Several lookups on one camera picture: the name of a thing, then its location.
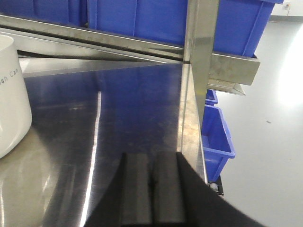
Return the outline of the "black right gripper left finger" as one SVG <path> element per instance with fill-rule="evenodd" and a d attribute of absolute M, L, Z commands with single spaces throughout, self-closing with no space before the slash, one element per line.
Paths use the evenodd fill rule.
<path fill-rule="evenodd" d="M 87 227 L 150 227 L 152 225 L 147 156 L 124 153 Z"/>

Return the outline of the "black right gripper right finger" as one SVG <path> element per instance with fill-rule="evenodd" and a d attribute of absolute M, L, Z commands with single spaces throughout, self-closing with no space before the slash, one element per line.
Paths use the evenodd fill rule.
<path fill-rule="evenodd" d="M 156 227 L 260 227 L 217 195 L 182 153 L 160 152 L 154 165 Z"/>

